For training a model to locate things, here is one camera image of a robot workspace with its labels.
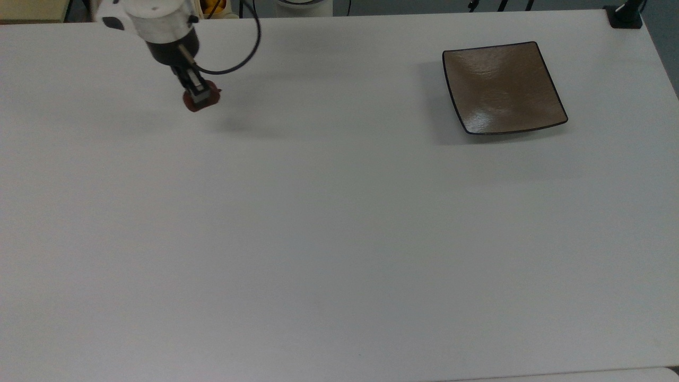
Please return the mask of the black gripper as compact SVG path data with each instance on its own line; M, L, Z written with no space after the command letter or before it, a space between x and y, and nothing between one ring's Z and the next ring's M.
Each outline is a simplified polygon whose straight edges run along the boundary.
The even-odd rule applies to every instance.
M210 100L210 87L194 68L185 68L189 67L190 64L184 51L195 58L201 46L196 31L190 31L179 40L166 44L145 43L151 56L158 63L171 67L180 85L187 92L187 104L189 106L205 106Z

